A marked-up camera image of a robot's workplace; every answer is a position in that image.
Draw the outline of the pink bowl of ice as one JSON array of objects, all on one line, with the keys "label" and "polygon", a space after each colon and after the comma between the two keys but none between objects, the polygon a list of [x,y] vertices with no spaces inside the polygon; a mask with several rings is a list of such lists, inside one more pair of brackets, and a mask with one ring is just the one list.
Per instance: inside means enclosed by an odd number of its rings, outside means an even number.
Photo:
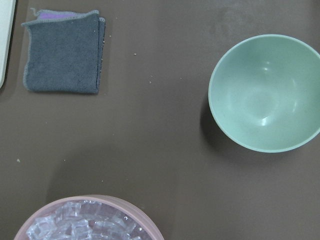
[{"label": "pink bowl of ice", "polygon": [[20,228],[17,240],[162,240],[154,222],[113,196],[74,196],[51,202]]}]

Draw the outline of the mint green bowl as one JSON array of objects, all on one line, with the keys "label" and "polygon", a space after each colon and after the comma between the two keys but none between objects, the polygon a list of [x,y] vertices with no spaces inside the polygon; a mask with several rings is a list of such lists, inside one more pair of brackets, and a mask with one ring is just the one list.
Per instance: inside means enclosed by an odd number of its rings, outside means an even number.
[{"label": "mint green bowl", "polygon": [[245,39],[216,64],[208,105],[240,146],[263,153],[301,147],[320,132],[320,55],[286,35]]}]

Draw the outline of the grey folded cloth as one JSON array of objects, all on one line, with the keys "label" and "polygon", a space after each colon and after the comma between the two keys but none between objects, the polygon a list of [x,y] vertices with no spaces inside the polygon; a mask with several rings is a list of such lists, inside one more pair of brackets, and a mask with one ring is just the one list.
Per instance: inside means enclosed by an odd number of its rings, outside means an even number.
[{"label": "grey folded cloth", "polygon": [[31,92],[97,94],[106,20],[86,13],[41,9],[22,23],[29,36],[23,85]]}]

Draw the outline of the cream plastic tray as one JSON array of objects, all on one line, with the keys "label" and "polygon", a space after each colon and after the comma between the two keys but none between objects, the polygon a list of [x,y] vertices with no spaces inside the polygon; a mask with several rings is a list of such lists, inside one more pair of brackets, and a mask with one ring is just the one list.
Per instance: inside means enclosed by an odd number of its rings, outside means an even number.
[{"label": "cream plastic tray", "polygon": [[16,0],[0,0],[0,87],[5,81]]}]

